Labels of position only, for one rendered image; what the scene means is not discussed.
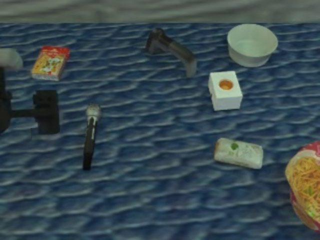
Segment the gray wall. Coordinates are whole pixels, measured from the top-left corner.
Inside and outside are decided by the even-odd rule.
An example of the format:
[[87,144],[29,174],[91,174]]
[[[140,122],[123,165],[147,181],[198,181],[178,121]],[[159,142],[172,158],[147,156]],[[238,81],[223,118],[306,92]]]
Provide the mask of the gray wall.
[[0,0],[0,22],[316,22],[320,0]]

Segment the wrapped package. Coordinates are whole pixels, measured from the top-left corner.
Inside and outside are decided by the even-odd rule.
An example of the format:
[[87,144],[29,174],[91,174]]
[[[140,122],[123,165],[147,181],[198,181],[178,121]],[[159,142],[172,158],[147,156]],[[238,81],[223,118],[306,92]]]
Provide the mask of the wrapped package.
[[239,165],[251,169],[261,169],[264,150],[260,145],[220,138],[214,149],[214,159],[218,162]]
[[320,141],[303,147],[285,168],[294,212],[310,229],[320,233]]

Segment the blue textured tablecloth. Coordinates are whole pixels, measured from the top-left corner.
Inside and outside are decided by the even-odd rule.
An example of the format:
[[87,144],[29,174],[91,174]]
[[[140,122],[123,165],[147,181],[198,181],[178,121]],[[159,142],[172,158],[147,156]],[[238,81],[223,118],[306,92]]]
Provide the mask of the blue textured tablecloth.
[[[260,68],[233,63],[232,24],[0,25],[25,67],[7,73],[15,109],[57,89],[61,134],[31,139],[33,119],[0,136],[0,240],[316,240],[295,216],[284,169],[320,136],[320,24],[267,25],[279,39]],[[198,58],[195,77],[145,43],[161,27]],[[60,82],[33,80],[43,45],[71,55]],[[214,112],[209,72],[236,71],[240,110]],[[102,107],[82,171],[89,103]],[[260,144],[263,168],[213,161],[220,137]]]

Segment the green leaf logo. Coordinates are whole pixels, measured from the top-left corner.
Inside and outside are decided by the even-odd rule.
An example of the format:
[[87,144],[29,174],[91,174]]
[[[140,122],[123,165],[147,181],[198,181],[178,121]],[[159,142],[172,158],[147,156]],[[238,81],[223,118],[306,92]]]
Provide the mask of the green leaf logo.
[[231,144],[231,149],[232,150],[236,150],[237,148],[239,148],[238,144],[236,144],[235,142]]

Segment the black microphone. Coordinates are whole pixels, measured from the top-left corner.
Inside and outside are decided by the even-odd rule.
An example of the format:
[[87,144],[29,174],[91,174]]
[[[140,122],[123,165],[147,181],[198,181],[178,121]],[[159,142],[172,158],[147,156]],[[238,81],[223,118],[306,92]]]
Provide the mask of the black microphone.
[[83,149],[83,170],[90,170],[95,152],[97,123],[101,117],[101,108],[98,104],[89,104],[86,111],[87,128]]

